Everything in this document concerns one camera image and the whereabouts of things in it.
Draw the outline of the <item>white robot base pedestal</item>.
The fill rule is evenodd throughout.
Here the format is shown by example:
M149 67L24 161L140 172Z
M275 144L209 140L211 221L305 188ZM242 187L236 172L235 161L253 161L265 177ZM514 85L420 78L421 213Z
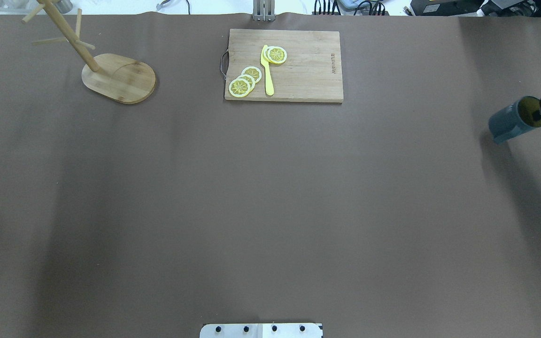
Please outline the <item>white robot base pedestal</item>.
M323 338L321 323L211 323L200 338Z

